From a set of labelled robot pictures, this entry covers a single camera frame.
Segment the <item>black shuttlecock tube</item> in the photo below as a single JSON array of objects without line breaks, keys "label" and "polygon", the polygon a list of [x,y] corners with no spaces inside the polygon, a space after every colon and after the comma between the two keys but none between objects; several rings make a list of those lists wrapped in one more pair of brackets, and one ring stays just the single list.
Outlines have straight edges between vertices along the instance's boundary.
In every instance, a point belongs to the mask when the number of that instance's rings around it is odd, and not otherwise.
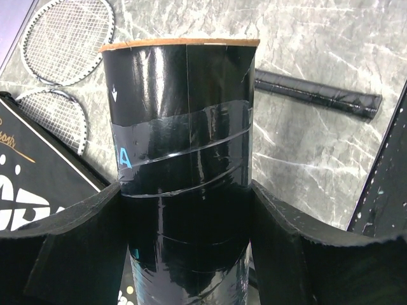
[{"label": "black shuttlecock tube", "polygon": [[139,304],[245,304],[257,39],[104,45]]}]

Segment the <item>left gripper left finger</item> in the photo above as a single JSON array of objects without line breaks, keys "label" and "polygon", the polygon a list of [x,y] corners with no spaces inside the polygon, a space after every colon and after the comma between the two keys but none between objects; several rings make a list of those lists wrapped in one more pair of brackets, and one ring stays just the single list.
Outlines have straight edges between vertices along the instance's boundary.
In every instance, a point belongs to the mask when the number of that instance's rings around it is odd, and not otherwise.
[{"label": "left gripper left finger", "polygon": [[1,232],[1,304],[117,304],[127,242],[120,187]]}]

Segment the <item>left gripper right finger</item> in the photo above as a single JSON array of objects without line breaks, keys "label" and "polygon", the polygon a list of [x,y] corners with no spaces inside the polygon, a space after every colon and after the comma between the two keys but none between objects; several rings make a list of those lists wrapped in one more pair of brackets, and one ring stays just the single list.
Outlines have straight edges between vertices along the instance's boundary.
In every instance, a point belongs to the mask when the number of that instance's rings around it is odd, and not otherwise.
[{"label": "left gripper right finger", "polygon": [[406,233],[330,226],[252,182],[251,248],[262,304],[405,304]]}]

